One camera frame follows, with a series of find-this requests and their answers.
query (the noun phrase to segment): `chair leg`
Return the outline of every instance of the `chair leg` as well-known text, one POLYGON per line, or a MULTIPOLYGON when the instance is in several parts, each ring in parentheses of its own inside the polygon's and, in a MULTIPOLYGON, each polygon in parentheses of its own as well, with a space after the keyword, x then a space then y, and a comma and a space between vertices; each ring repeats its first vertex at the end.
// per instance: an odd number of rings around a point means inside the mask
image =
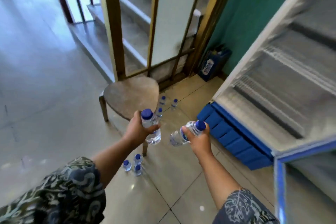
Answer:
POLYGON ((143 144, 142 144, 142 155, 144 157, 147 156, 147 148, 148 148, 148 143, 146 141, 144 141, 143 144))
POLYGON ((99 96, 99 103, 100 103, 101 111, 103 112, 104 120, 108 121, 109 117, 107 116, 106 101, 105 101, 103 94, 104 92, 99 96))

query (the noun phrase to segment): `wooden chair seat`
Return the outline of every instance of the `wooden chair seat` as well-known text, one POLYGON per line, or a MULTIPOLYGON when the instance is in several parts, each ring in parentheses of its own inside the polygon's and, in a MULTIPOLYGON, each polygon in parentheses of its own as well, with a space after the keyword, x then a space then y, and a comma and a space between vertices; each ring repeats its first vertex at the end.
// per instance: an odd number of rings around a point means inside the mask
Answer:
MULTIPOLYGON (((131 120, 134 112, 146 108, 153 112, 159 100, 159 85, 149 77, 132 77, 124 81, 108 85, 99 97, 104 120, 108 121, 106 103, 118 115, 131 120)), ((147 142, 143 143, 142 154, 147 154, 147 142)))

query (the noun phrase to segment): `clear plastic bottle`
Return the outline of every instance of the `clear plastic bottle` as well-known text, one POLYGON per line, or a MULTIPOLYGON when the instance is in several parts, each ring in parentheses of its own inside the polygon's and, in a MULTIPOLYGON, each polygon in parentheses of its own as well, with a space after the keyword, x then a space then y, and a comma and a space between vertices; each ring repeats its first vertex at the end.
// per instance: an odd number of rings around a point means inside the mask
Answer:
POLYGON ((123 168, 126 172, 130 171, 132 168, 132 163, 127 160, 124 160, 123 168))
MULTIPOLYGON (((145 109, 141 112, 141 120, 144 128, 149 128, 152 125, 158 124, 159 119, 150 109, 145 109)), ((161 140, 161 131, 158 129, 146 137, 146 141, 149 144, 158 144, 161 140)))
MULTIPOLYGON (((202 131, 205 129, 206 125, 204 121, 189 121, 185 125, 195 136, 199 136, 202 131)), ((186 135, 183 133, 182 128, 176 130, 170 135, 170 142, 174 146, 184 145, 189 143, 186 135)))
POLYGON ((137 165, 140 165, 142 163, 142 157, 140 154, 136 154, 135 157, 134 157, 134 164, 137 166, 137 165))
POLYGON ((161 118, 162 117, 162 114, 163 114, 163 111, 162 111, 162 108, 160 107, 157 111, 156 111, 156 116, 158 117, 158 118, 161 118))
POLYGON ((175 98, 171 103, 170 110, 174 111, 176 110, 176 107, 177 107, 177 98, 175 98))
POLYGON ((142 174, 142 168, 141 168, 141 165, 137 165, 137 166, 135 166, 135 168, 134 168, 134 175, 135 176, 139 176, 139 175, 141 175, 142 174))
POLYGON ((162 96, 159 100, 159 105, 164 106, 166 104, 166 96, 162 96))

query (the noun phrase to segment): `chair seat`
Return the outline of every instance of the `chair seat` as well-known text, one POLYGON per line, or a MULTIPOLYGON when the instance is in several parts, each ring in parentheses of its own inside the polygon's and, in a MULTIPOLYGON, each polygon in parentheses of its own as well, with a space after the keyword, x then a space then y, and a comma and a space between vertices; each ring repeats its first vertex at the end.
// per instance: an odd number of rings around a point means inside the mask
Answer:
POLYGON ((159 100, 159 85, 149 77, 132 77, 110 84, 103 96, 117 114, 131 120, 136 110, 149 108, 155 111, 159 100))

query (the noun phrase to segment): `hand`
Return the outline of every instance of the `hand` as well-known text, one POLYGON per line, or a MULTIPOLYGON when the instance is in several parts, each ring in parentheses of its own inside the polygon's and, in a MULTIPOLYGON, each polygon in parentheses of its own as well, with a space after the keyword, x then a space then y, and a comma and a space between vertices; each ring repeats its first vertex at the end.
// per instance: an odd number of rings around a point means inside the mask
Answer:
POLYGON ((199 136, 195 136, 186 126, 182 127, 183 133, 187 136, 190 142, 192 151, 200 162, 203 158, 213 156, 209 137, 209 125, 207 123, 205 125, 205 130, 199 136))
POLYGON ((127 126, 123 139, 129 140, 135 149, 145 141, 149 134, 153 133, 159 128, 159 124, 150 126, 149 128, 144 128, 141 121, 141 112, 136 111, 134 113, 134 117, 130 120, 127 126))

